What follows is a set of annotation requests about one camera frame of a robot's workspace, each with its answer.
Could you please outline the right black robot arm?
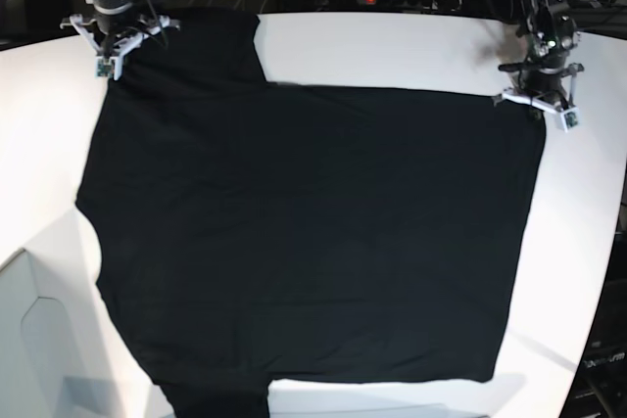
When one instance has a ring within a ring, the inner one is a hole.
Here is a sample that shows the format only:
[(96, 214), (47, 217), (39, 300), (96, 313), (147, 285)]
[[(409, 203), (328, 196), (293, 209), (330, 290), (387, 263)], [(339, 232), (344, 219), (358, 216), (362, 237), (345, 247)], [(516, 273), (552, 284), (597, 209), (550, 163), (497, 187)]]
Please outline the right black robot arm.
[(167, 31), (180, 28), (180, 21), (159, 15), (152, 0), (85, 0), (93, 15), (73, 14), (61, 28), (72, 28), (95, 52), (96, 75), (121, 78), (124, 61), (146, 40), (169, 46)]

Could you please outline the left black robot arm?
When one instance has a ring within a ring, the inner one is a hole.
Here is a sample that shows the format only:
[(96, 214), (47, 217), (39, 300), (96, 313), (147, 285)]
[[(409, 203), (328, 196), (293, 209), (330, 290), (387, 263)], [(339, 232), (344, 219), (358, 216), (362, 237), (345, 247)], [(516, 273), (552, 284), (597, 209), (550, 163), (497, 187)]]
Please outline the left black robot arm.
[(517, 26), (515, 35), (526, 45), (522, 60), (498, 66), (510, 75), (512, 86), (494, 96), (494, 103), (509, 101), (532, 108), (533, 116), (551, 115), (563, 131), (578, 126), (574, 95), (584, 67), (569, 61), (580, 33), (567, 0), (510, 0), (520, 9), (509, 19), (501, 16), (493, 0), (485, 2), (496, 20)]

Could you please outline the grey robot base cover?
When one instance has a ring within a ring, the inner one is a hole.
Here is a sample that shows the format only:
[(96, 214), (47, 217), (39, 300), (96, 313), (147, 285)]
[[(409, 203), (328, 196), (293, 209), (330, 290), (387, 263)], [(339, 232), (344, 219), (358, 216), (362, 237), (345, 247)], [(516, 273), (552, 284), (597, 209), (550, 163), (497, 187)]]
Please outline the grey robot base cover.
[(67, 310), (38, 292), (24, 250), (1, 267), (1, 415), (101, 415)]

